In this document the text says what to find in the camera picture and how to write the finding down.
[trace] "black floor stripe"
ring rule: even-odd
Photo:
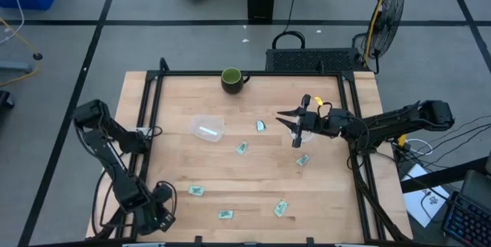
[[[85,55],[84,63],[82,64],[77,83],[74,87],[74,92],[71,95],[70,102],[68,103],[67,111],[65,112],[60,131],[58,132],[58,135],[56,137],[56,141],[54,142],[48,165],[44,170],[41,185],[38,188],[38,192],[36,193],[36,197],[32,204],[31,211],[29,212],[28,219],[25,223],[24,229],[22,230],[18,246],[28,246],[29,242],[31,241],[32,233],[34,232],[36,222],[38,221],[39,213],[41,212],[41,208],[44,204],[44,199],[46,197],[46,194],[48,193],[49,184],[51,183],[54,175],[54,170],[56,169],[58,159],[61,155],[61,149],[67,137],[68,129],[70,128],[72,112],[77,106],[78,99],[80,98],[85,78],[87,77],[92,58],[94,57],[94,52],[97,48],[97,43],[99,42],[99,38],[101,37],[104,20],[106,20],[107,13],[109,12],[109,7],[112,1],[113,0],[106,0],[106,2],[104,3],[104,7],[102,8],[101,16],[99,17],[99,21],[97,22],[97,27],[95,28],[94,35],[92,36],[92,41],[87,50],[87,54]]]
[[[10,25],[20,25],[20,20],[7,20]],[[104,25],[120,26],[206,26],[206,25],[286,25],[287,20],[106,20]],[[358,20],[291,20],[290,25],[324,26],[368,26],[370,21]],[[24,25],[97,25],[95,20],[26,20]],[[401,21],[400,26],[453,27],[453,26],[491,26],[491,21]]]
[[[483,56],[489,71],[491,71],[491,55],[489,54],[489,50],[486,45],[486,42],[484,42],[483,36],[481,36],[481,33],[479,32],[479,29],[477,28],[477,24],[474,21],[473,16],[470,14],[466,2],[464,0],[457,0],[457,2],[459,3],[460,9],[462,10],[464,17],[466,17],[466,21],[470,23],[470,31],[473,33],[474,40],[476,40],[477,47],[479,48],[479,51],[481,52],[481,55]]]
[[[9,25],[20,25],[21,20],[6,20]],[[25,20],[24,25],[97,25],[98,20]]]

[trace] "wooden tabletop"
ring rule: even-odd
[[[137,122],[144,78],[145,72],[128,72],[125,77],[115,119],[128,129]],[[355,73],[355,79],[363,116],[380,114],[374,75]],[[363,242],[353,174],[346,167],[346,141],[314,135],[294,149],[289,130],[275,119],[277,111],[294,110],[304,94],[341,107],[335,77],[252,77],[235,96],[223,92],[220,76],[165,77],[157,116],[163,135],[153,140],[147,185],[152,190],[156,182],[166,180],[177,188],[177,220],[166,233],[154,232],[138,240],[193,242],[201,235],[204,242],[303,243],[307,237],[316,243]],[[147,121],[151,104],[150,99]],[[190,122],[196,114],[224,119],[225,133],[219,142],[191,134]],[[257,132],[257,120],[265,123],[266,131]],[[242,141],[249,145],[239,155],[236,147]],[[392,154],[388,144],[379,151]],[[299,166],[295,161],[303,154],[311,159]],[[412,237],[394,163],[378,155],[371,160],[381,205],[400,230]],[[105,177],[97,215],[108,184]],[[191,196],[191,185],[204,186],[204,196]],[[288,202],[281,218],[273,212],[280,200]],[[116,208],[111,194],[105,222]],[[218,219],[223,209],[233,210],[233,219]],[[369,205],[367,210],[373,220]]]

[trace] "sticker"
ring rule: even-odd
[[[189,187],[189,194],[194,195],[194,196],[203,196],[205,193],[205,188],[202,186],[190,186]]]
[[[218,219],[232,219],[233,211],[232,210],[221,210],[218,211]]]
[[[288,203],[281,200],[278,205],[275,207],[275,214],[277,217],[282,217],[283,213],[285,213],[286,208],[288,208]]]
[[[266,130],[266,125],[262,122],[262,120],[258,120],[255,122],[255,127],[257,128],[258,132]]]
[[[322,102],[322,99],[320,97],[314,97],[315,101],[317,101],[317,103],[322,106],[324,105],[324,102]]]
[[[215,132],[215,131],[213,131],[213,130],[210,130],[210,129],[208,129],[208,128],[205,128],[205,127],[199,127],[199,129],[200,129],[201,131],[204,131],[204,132],[210,133],[210,134],[212,134],[213,136],[218,135],[218,133],[217,133],[217,132]]]
[[[247,142],[242,142],[239,147],[237,147],[236,151],[240,155],[244,154],[244,152],[247,150]]]
[[[300,159],[297,160],[297,164],[299,166],[303,166],[305,165],[305,163],[307,163],[308,160],[310,160],[310,157],[307,154],[305,154],[304,156],[302,156]]]

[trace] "black stand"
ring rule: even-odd
[[[478,173],[488,175],[486,171],[486,163],[491,167],[491,154],[489,157],[484,157],[468,163],[463,163],[458,166],[452,166],[445,170],[435,171],[434,173],[428,173],[423,176],[418,176],[415,179],[407,179],[400,183],[403,193],[411,193],[413,191],[426,189],[428,187],[440,186],[452,182],[464,180],[467,171],[475,170]]]

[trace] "black keyboard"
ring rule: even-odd
[[[271,49],[266,52],[267,71],[357,71],[356,48]]]
[[[442,229],[467,246],[491,247],[491,215],[454,193]]]

